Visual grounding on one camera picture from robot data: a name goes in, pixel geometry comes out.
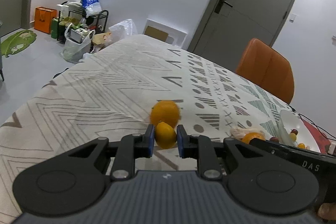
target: human hand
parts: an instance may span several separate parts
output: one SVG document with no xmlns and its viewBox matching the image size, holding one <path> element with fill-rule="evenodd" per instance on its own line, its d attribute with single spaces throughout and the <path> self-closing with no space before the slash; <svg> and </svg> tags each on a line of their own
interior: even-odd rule
<svg viewBox="0 0 336 224">
<path fill-rule="evenodd" d="M 318 216 L 327 220 L 336 220 L 336 203 L 323 203 L 319 208 Z"/>
</svg>

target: plastic wrap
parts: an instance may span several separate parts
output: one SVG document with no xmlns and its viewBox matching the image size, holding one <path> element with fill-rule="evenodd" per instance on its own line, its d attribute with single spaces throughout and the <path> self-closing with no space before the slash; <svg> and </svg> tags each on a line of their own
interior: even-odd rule
<svg viewBox="0 0 336 224">
<path fill-rule="evenodd" d="M 91 40 L 95 34 L 95 30 L 89 32 L 82 43 L 78 44 L 69 38 L 69 29 L 72 23 L 67 27 L 64 35 L 66 42 L 61 52 L 61 56 L 68 62 L 78 63 L 83 54 L 90 51 Z"/>
<path fill-rule="evenodd" d="M 113 44 L 121 39 L 130 37 L 131 35 L 138 34 L 137 28 L 132 19 L 121 21 L 109 27 L 109 30 L 112 32 L 112 38 L 110 42 L 105 43 L 106 45 Z"/>
<path fill-rule="evenodd" d="M 101 6 L 98 0 L 83 0 L 83 7 L 86 11 L 86 17 L 97 15 L 101 12 Z"/>
</svg>

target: leaf-shaped rug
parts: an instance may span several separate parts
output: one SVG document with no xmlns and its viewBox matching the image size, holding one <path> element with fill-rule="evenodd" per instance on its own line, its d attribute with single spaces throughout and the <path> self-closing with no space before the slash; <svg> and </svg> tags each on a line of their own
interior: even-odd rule
<svg viewBox="0 0 336 224">
<path fill-rule="evenodd" d="M 23 51 L 31 43 L 36 40 L 36 33 L 31 30 L 23 30 L 16 32 L 15 34 L 8 37 L 6 40 L 1 42 L 0 48 L 1 53 L 5 57 L 8 57 L 10 54 L 16 54 Z"/>
</svg>

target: grape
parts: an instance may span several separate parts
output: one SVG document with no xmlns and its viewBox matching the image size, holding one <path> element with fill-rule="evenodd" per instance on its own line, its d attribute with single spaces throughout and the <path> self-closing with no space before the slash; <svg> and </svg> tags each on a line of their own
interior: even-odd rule
<svg viewBox="0 0 336 224">
<path fill-rule="evenodd" d="M 276 142 L 278 143 L 279 142 L 279 139 L 277 137 L 272 137 L 269 139 L 271 142 Z"/>
<path fill-rule="evenodd" d="M 292 129 L 291 133 L 294 133 L 295 135 L 297 135 L 299 132 L 296 129 Z"/>
</svg>

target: orange fruit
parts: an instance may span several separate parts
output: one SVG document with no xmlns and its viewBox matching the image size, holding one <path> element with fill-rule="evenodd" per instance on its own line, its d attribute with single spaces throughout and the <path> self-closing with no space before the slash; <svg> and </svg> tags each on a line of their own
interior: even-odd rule
<svg viewBox="0 0 336 224">
<path fill-rule="evenodd" d="M 265 141 L 265 137 L 264 137 L 262 134 L 257 133 L 257 132 L 250 132 L 250 133 L 247 133 L 247 134 L 244 136 L 244 138 L 242 139 L 242 142 L 243 142 L 243 143 L 246 143 L 246 144 L 249 144 L 250 141 L 251 141 L 252 139 L 254 139 L 254 138 L 258 138 L 258 139 L 260 139 L 260 140 Z"/>
<path fill-rule="evenodd" d="M 154 105 L 151 111 L 151 124 L 157 126 L 159 122 L 165 122 L 175 128 L 179 121 L 180 110 L 174 101 L 162 100 Z"/>
<path fill-rule="evenodd" d="M 155 141 L 163 149 L 172 148 L 176 143 L 175 130 L 165 122 L 159 122 L 155 128 Z"/>
<path fill-rule="evenodd" d="M 305 146 L 304 143 L 299 143 L 299 144 L 297 145 L 297 147 L 298 147 L 298 148 L 302 148 L 302 149 L 305 149 L 305 148 L 306 148 L 306 146 Z"/>
</svg>

